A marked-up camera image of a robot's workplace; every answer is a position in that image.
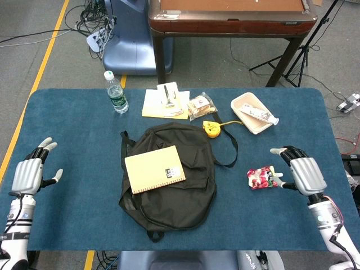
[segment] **blue table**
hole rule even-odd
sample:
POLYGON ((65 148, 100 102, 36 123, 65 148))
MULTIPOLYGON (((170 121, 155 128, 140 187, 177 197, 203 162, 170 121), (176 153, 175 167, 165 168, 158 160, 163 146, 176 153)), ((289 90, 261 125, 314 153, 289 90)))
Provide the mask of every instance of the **blue table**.
MULTIPOLYGON (((234 168, 216 167, 218 192, 206 222, 190 231, 167 232, 157 244, 118 205, 121 193, 120 132, 138 140, 152 126, 166 119, 143 118, 144 89, 126 89, 130 108, 117 114, 104 89, 44 89, 35 92, 26 109, 20 137, 0 194, 0 221, 5 227, 12 198, 16 164, 44 138, 58 142, 44 166, 44 178, 64 169, 61 181, 35 196, 30 250, 325 250, 307 208, 307 198, 280 188, 251 190, 249 168, 274 165, 291 175, 287 165, 270 154, 272 147, 294 145, 314 157, 325 177, 330 195, 343 211, 346 228, 360 244, 360 219, 356 211, 336 146, 325 104, 315 89, 192 89, 191 97, 205 91, 223 121, 237 119, 230 108, 233 98, 253 92, 280 118, 276 127, 253 135, 245 127, 227 127, 239 144, 234 168)), ((202 121, 211 116, 193 121, 202 121)), ((235 153, 222 134, 211 141, 220 162, 235 153)))

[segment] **blue machine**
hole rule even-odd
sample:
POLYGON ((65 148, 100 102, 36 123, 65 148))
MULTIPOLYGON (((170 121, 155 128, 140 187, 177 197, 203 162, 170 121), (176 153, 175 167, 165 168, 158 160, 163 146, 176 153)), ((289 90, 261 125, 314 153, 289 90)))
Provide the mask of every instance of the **blue machine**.
MULTIPOLYGON (((109 18, 116 16, 114 36, 103 52, 103 65, 114 74, 156 75, 148 0, 105 0, 109 18)), ((173 67, 173 38, 164 39, 165 71, 173 67)))
POLYGON ((265 251, 267 263, 254 250, 122 251, 118 270, 285 270, 277 251, 265 251))

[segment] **white plastic tray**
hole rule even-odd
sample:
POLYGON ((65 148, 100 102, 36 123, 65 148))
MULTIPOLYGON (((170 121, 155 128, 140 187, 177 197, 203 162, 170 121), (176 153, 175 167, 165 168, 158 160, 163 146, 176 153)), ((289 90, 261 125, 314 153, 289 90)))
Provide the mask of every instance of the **white plastic tray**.
POLYGON ((261 131, 264 131, 268 127, 270 127, 271 123, 266 123, 261 120, 258 120, 248 114, 244 114, 240 111, 240 108, 243 104, 250 104, 251 106, 254 106, 255 108, 262 109, 264 111, 267 111, 271 113, 265 105, 254 95, 253 93, 247 92, 245 94, 242 94, 241 96, 238 96, 237 98, 233 99, 231 101, 231 108, 234 111, 234 113, 237 115, 237 117, 240 118, 240 120, 244 123, 244 125, 248 128, 248 130, 251 133, 258 134, 261 131))

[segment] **black strap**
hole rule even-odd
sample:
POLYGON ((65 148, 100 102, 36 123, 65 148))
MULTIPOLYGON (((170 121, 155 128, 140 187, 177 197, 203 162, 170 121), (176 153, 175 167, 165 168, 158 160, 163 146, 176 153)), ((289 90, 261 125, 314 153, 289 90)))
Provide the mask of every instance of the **black strap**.
MULTIPOLYGON (((222 121, 221 121, 221 119, 220 119, 220 117, 219 117, 219 115, 218 115, 217 112, 214 112, 214 113, 213 113, 213 118, 214 118, 215 121, 218 122, 219 124, 222 123, 222 121)), ((221 128, 221 130, 224 131, 225 134, 231 139, 231 143, 232 143, 233 147, 234 147, 235 150, 236 150, 236 157, 235 157, 235 159, 234 159, 234 161, 233 161, 232 163, 227 164, 227 165, 221 164, 217 159, 214 160, 214 163, 217 164, 217 165, 220 165, 220 166, 224 166, 224 167, 231 168, 231 167, 234 167, 234 165, 235 165, 235 163, 236 163, 236 160, 237 160, 237 150, 239 149, 239 146, 238 146, 237 141, 236 141, 236 139, 234 138, 234 136, 231 135, 231 133, 228 132, 223 125, 221 125, 220 128, 221 128)))
POLYGON ((125 170, 125 158, 127 157, 128 145, 133 147, 136 141, 129 138, 128 132, 125 130, 120 133, 123 140, 121 141, 121 167, 125 170))
POLYGON ((150 238, 150 240, 154 243, 159 242, 161 239, 163 239, 165 233, 164 232, 151 232, 151 231, 146 231, 147 236, 150 238))

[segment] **water bottle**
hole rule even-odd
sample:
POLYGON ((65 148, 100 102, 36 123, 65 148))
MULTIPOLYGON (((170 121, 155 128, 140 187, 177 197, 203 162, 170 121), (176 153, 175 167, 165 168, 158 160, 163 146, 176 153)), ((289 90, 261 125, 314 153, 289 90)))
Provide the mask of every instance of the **water bottle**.
POLYGON ((129 109, 129 103, 119 80, 114 77, 113 72, 110 70, 104 72, 103 75, 106 79, 107 94, 110 97, 115 111, 120 114, 126 113, 129 109))

